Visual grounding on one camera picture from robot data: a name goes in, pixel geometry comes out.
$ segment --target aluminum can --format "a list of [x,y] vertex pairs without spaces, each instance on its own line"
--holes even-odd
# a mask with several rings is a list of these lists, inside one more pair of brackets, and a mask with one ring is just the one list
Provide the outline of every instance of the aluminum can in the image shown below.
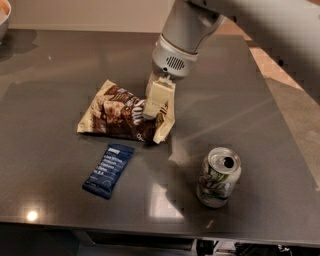
[[224,206],[241,174],[239,156],[231,149],[212,149],[202,162],[196,193],[206,206]]

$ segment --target blue packet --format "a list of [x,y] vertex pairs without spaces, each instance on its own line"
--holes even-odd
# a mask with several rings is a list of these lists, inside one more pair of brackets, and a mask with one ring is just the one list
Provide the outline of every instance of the blue packet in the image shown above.
[[110,143],[97,167],[82,185],[82,188],[105,199],[110,199],[134,148]]

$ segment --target table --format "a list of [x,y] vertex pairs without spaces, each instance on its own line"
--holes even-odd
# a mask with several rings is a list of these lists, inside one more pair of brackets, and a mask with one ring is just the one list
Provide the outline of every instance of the table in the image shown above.
[[[245,41],[213,36],[176,90],[166,143],[79,135],[106,79],[139,97],[156,34],[9,30],[0,48],[0,221],[77,231],[319,246],[320,195]],[[81,189],[109,142],[135,147],[112,198]],[[203,157],[233,149],[229,202],[195,194]],[[38,213],[33,222],[30,211]]]

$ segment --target white robotic arm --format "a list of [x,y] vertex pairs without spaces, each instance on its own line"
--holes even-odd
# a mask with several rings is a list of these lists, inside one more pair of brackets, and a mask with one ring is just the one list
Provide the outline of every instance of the white robotic arm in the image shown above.
[[320,6],[312,2],[176,0],[152,54],[153,73],[186,77],[227,16],[320,103]]

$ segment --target white bowl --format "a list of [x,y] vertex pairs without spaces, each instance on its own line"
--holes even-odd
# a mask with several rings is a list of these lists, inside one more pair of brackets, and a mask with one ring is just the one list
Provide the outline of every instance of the white bowl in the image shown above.
[[0,44],[2,43],[2,39],[4,37],[4,35],[6,34],[7,30],[8,30],[8,26],[9,26],[9,17],[11,14],[11,4],[9,3],[8,0],[3,0],[3,2],[5,2],[8,7],[9,7],[9,13],[6,17],[5,20],[3,20],[0,24]]

